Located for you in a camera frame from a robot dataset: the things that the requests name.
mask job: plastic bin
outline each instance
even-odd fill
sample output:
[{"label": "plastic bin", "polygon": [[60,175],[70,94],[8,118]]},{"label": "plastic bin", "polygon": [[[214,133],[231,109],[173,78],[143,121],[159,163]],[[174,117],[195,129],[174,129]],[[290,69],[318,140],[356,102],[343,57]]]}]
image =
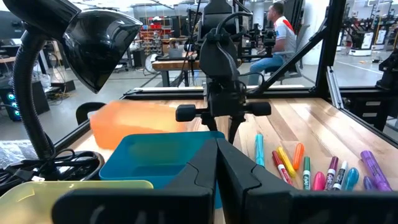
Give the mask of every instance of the plastic bin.
[{"label": "plastic bin", "polygon": [[116,149],[130,134],[176,133],[185,131],[185,124],[176,122],[176,108],[133,100],[108,103],[90,118],[97,145]]},{"label": "plastic bin", "polygon": [[[126,136],[99,172],[101,180],[148,180],[164,188],[216,131]],[[218,189],[216,207],[221,207]]]},{"label": "plastic bin", "polygon": [[53,223],[51,210],[58,198],[82,188],[153,189],[153,186],[144,180],[28,182],[0,197],[0,223]]}]

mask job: lamp arm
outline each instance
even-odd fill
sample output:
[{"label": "lamp arm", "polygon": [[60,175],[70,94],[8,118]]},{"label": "lamp arm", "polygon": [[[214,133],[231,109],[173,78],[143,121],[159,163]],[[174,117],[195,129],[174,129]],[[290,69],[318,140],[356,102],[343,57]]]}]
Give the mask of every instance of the lamp arm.
[{"label": "lamp arm", "polygon": [[54,148],[50,139],[46,137],[40,124],[32,95],[32,71],[39,52],[45,45],[47,36],[36,32],[34,28],[24,32],[21,38],[13,69],[14,94],[28,137],[39,159],[48,159],[52,156]]}]

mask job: marker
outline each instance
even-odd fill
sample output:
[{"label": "marker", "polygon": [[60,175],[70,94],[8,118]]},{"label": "marker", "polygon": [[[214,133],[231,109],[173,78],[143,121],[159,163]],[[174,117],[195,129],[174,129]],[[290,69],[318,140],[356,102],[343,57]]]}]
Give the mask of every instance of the marker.
[{"label": "marker", "polygon": [[275,166],[276,166],[276,167],[278,168],[278,170],[279,170],[279,173],[280,173],[280,176],[282,177],[282,179],[283,179],[286,183],[288,183],[288,184],[290,184],[290,185],[293,185],[292,179],[289,177],[289,175],[288,175],[288,173],[287,173],[287,171],[286,171],[286,169],[285,169],[285,166],[283,165],[281,159],[279,159],[278,153],[277,153],[276,151],[273,151],[273,152],[272,152],[272,158],[273,158],[273,160],[274,160]]},{"label": "marker", "polygon": [[313,178],[313,190],[324,190],[326,178],[322,172],[317,172]]},{"label": "marker", "polygon": [[264,164],[264,138],[262,134],[256,135],[256,164],[265,167]]},{"label": "marker", "polygon": [[311,163],[308,156],[304,157],[303,189],[311,190]]},{"label": "marker", "polygon": [[347,178],[344,181],[343,190],[353,191],[354,186],[358,183],[359,172],[356,168],[351,168],[347,173]]},{"label": "marker", "polygon": [[338,171],[335,184],[333,184],[332,190],[341,190],[347,169],[348,169],[348,163],[347,161],[343,161],[343,164],[341,165],[341,168]]},{"label": "marker", "polygon": [[363,185],[365,186],[366,190],[377,190],[373,184],[373,180],[368,176],[363,178]]},{"label": "marker", "polygon": [[284,163],[287,172],[289,173],[289,175],[291,177],[295,177],[296,176],[296,171],[294,171],[292,163],[290,163],[289,158],[287,157],[287,154],[285,153],[284,149],[282,147],[278,147],[276,149],[276,152],[278,153],[279,158],[282,160],[282,162]]},{"label": "marker", "polygon": [[301,160],[303,159],[304,155],[304,145],[303,143],[298,143],[296,146],[296,151],[294,152],[294,158],[293,158],[293,168],[295,170],[298,170],[300,168],[300,163]]},{"label": "marker", "polygon": [[371,151],[363,151],[361,152],[361,158],[377,189],[380,191],[392,191],[390,184],[374,158],[373,153]]},{"label": "marker", "polygon": [[325,190],[331,190],[333,186],[333,179],[335,178],[336,175],[337,164],[338,164],[338,158],[337,156],[333,156],[331,158],[328,173],[326,175]]}]

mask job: teal bin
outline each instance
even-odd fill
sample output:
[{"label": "teal bin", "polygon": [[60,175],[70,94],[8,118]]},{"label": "teal bin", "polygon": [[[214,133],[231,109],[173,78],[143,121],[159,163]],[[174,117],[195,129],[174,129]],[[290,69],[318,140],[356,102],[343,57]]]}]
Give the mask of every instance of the teal bin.
[{"label": "teal bin", "polygon": [[[204,145],[225,136],[217,131],[133,134],[126,136],[99,172],[101,180],[147,180],[164,188]],[[216,188],[216,208],[221,208]]]}]

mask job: jeans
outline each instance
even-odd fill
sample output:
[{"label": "jeans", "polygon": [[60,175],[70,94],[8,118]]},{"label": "jeans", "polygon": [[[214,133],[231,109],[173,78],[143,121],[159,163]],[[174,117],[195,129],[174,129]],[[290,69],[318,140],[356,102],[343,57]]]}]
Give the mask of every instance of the jeans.
[{"label": "jeans", "polygon": [[[281,67],[284,64],[284,58],[280,55],[275,55],[272,58],[263,58],[254,62],[250,66],[250,72],[262,72],[269,67]],[[259,75],[253,74],[249,76],[249,85],[259,84]]]}]

